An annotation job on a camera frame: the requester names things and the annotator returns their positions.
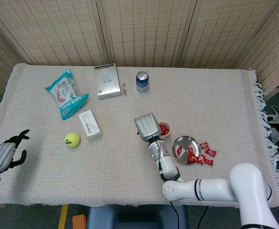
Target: table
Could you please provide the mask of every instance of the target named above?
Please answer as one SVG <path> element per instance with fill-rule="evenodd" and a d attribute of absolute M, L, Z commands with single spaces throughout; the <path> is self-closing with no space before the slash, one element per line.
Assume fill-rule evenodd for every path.
<path fill-rule="evenodd" d="M 87 103 L 71 118 L 60 118 L 58 105 L 44 87 L 71 69 L 79 91 L 89 93 Z M 135 76 L 146 71 L 149 91 L 136 91 Z M 93 67 L 14 67 L 0 104 L 0 143 L 30 129 L 15 155 L 27 149 L 25 163 L 2 174 L 0 204 L 30 205 L 168 204 L 161 195 L 160 179 L 147 143 L 136 134 L 134 118 L 153 112 L 158 121 L 171 124 L 165 139 L 168 148 L 181 135 L 208 141 L 218 151 L 214 166 L 180 165 L 183 179 L 228 178 L 239 163 L 258 166 L 273 190 L 271 206 L 279 206 L 279 171 L 275 148 L 264 126 L 254 71 L 185 68 L 118 67 L 127 96 L 99 100 Z M 89 141 L 78 114 L 91 109 L 102 136 Z M 76 148 L 64 145 L 64 137 L 77 132 Z M 185 199 L 177 205 L 234 206 L 235 202 L 199 202 Z"/>

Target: blue can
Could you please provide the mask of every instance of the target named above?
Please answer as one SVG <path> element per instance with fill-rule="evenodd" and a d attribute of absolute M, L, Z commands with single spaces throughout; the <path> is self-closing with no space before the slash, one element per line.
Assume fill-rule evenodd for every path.
<path fill-rule="evenodd" d="M 136 90 L 144 93 L 149 89 L 149 76 L 146 72 L 139 72 L 136 75 Z"/>

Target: metal bowl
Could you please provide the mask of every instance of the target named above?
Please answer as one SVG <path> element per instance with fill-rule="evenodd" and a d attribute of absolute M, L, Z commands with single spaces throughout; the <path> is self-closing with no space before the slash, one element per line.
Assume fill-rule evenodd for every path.
<path fill-rule="evenodd" d="M 177 154 L 177 150 L 179 146 L 182 146 L 182 152 L 180 155 Z M 189 165 L 187 163 L 188 147 L 193 148 L 193 152 L 196 156 L 201 156 L 200 144 L 192 137 L 189 136 L 178 137 L 172 144 L 172 155 L 180 164 Z"/>

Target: snack bag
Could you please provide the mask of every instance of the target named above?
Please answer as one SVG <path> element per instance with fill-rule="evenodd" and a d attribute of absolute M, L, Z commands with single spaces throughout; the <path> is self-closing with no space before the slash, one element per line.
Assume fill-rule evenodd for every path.
<path fill-rule="evenodd" d="M 75 86 L 75 79 L 71 70 L 68 69 L 52 85 L 45 88 L 46 91 L 54 95 L 55 100 L 59 104 L 61 118 L 63 120 L 68 119 L 79 110 L 88 98 L 88 94 L 77 96 Z"/>

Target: small white box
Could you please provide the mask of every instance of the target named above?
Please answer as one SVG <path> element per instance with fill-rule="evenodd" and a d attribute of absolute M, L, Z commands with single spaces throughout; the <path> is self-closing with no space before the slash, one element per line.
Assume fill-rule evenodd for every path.
<path fill-rule="evenodd" d="M 101 136 L 100 129 L 96 123 L 96 120 L 91 110 L 85 111 L 79 115 L 82 126 L 86 132 L 88 139 L 92 140 Z"/>
<path fill-rule="evenodd" d="M 94 77 L 99 99 L 121 95 L 116 65 L 114 63 L 94 67 Z"/>

